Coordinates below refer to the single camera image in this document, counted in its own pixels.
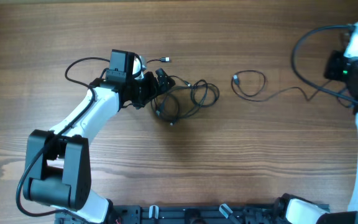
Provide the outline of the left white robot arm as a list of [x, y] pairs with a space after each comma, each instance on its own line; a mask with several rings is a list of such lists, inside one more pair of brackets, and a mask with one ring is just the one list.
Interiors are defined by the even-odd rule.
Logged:
[[90, 144], [121, 109], [145, 107], [175, 81], [163, 69], [147, 70], [143, 57], [112, 50], [100, 77], [84, 83], [83, 101], [48, 131], [34, 130], [16, 190], [18, 210], [28, 217], [61, 213], [82, 223], [121, 223], [112, 201], [91, 189]]

